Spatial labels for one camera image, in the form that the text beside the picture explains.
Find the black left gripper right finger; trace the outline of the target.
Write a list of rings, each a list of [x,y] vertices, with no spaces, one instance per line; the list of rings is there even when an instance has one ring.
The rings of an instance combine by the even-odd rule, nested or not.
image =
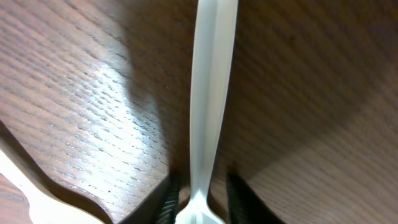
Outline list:
[[[231,224],[285,224],[236,173],[226,179]]]

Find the beige plastic spoon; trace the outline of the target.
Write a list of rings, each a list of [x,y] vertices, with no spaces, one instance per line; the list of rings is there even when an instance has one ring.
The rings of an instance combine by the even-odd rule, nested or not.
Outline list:
[[[207,199],[233,58],[238,0],[199,0],[190,90],[190,199],[179,224],[222,223]]]

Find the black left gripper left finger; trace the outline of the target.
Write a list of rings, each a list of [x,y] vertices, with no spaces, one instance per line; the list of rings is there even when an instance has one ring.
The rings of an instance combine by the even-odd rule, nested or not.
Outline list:
[[[178,213],[180,178],[168,175],[119,224],[174,224]]]

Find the white utensil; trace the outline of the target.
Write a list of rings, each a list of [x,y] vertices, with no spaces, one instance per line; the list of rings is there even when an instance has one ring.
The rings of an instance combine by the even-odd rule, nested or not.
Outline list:
[[[65,203],[50,193],[15,156],[1,152],[1,174],[27,198],[29,216],[37,224],[102,224],[92,214]]]

